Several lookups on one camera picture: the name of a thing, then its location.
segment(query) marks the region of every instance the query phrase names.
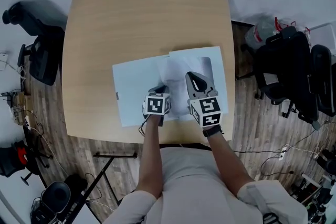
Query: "shirt sleeve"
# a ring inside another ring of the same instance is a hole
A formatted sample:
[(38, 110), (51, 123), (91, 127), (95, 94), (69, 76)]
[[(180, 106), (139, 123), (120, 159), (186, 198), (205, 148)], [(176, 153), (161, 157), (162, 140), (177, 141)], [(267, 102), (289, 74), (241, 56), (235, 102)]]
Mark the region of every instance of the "shirt sleeve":
[(277, 180), (247, 183), (239, 190), (237, 197), (246, 204), (256, 206), (262, 215), (274, 213), (281, 223), (308, 223), (306, 208), (290, 197)]
[(126, 195), (120, 206), (103, 224), (136, 224), (147, 215), (156, 198), (145, 191), (138, 190)]

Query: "tabletop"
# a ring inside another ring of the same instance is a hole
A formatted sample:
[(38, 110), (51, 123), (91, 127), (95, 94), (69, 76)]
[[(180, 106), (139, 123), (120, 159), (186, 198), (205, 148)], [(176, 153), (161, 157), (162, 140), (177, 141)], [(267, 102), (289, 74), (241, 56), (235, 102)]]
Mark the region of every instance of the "tabletop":
[[(143, 143), (139, 126), (121, 126), (112, 65), (207, 46), (221, 47), (228, 101), (222, 129), (230, 140), (235, 58), (228, 0), (72, 0), (62, 60), (68, 135)], [(165, 122), (159, 137), (206, 142), (196, 121)]]

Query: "black wristband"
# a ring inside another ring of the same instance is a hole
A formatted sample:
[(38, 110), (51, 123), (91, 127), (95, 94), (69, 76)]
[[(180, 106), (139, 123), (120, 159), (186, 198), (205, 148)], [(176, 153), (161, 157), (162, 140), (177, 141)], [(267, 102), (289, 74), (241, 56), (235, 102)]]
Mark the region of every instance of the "black wristband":
[(220, 127), (220, 125), (214, 125), (212, 126), (212, 128), (208, 129), (208, 130), (203, 130), (203, 135), (205, 137), (210, 137), (216, 133), (222, 133), (222, 128)]

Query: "wood plank flooring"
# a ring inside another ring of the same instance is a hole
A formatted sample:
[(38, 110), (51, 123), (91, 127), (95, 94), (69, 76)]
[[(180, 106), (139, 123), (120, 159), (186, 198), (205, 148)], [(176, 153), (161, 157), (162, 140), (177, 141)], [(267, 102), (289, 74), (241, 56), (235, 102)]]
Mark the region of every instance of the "wood plank flooring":
[[(233, 24), (233, 36), (235, 46), (236, 75), (242, 76), (251, 71), (252, 59), (247, 52), (241, 52), (240, 45), (244, 43), (245, 32), (248, 26)], [(61, 80), (58, 74), (55, 84), (46, 86), (35, 79), (28, 77), (25, 88), (31, 94), (34, 113), (44, 127), (44, 137), (56, 154), (56, 158), (68, 175), (78, 173), (81, 177), (93, 182), (94, 177), (101, 171), (107, 159), (93, 158), (93, 154), (118, 154), (128, 155), (138, 152), (141, 157), (142, 146), (139, 144), (112, 143), (95, 141), (84, 138), (76, 138), (67, 135), (63, 107)], [(281, 106), (271, 105), (270, 100), (256, 100), (254, 93), (257, 90), (255, 78), (236, 81), (235, 123), (233, 140), (230, 145), (236, 151), (278, 151), (286, 143), (294, 145), (297, 141), (312, 132), (311, 125), (298, 119), (297, 114), (292, 113), (288, 119), (279, 116)], [(320, 114), (319, 121), (331, 120), (324, 114)], [(310, 137), (298, 143), (297, 148), (313, 151), (316, 146), (320, 148), (331, 146), (336, 141), (336, 124), (325, 124), (320, 132), (314, 132)], [(44, 141), (41, 151), (51, 153)], [(238, 153), (239, 158), (246, 166), (250, 175), (256, 180), (278, 179), (289, 190), (292, 183), (300, 177), (302, 172), (310, 174), (315, 180), (319, 180), (323, 169), (311, 160), (309, 152), (290, 150), (282, 161), (277, 158), (270, 159), (263, 166), (264, 174), (276, 172), (286, 173), (290, 170), (295, 174), (274, 174), (265, 177), (260, 173), (260, 166), (275, 153)], [(133, 191), (137, 184), (139, 161), (137, 159), (115, 159), (107, 170), (107, 176), (119, 199)], [(45, 160), (50, 165), (49, 169), (40, 167), (42, 176), (49, 185), (56, 180), (64, 180), (66, 174), (56, 160)], [(115, 209), (113, 197), (108, 191), (104, 180), (100, 180), (98, 188), (103, 197), (98, 200), (112, 209)], [(95, 188), (90, 198), (99, 197), (99, 191)], [(104, 221), (111, 214), (111, 210), (98, 203), (89, 205), (100, 221)]]

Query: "wall socket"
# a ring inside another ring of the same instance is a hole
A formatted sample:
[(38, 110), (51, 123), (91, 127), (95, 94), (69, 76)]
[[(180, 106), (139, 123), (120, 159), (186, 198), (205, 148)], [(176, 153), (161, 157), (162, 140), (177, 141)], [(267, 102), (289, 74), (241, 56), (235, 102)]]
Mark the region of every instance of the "wall socket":
[(6, 63), (8, 59), (8, 54), (0, 53), (0, 71), (4, 71), (6, 68)]
[(287, 147), (286, 147), (286, 146), (284, 146), (284, 147), (282, 148), (282, 153), (280, 154), (279, 161), (281, 161), (281, 160), (284, 158), (285, 153), (286, 153), (286, 152), (284, 152), (284, 151), (287, 151)]

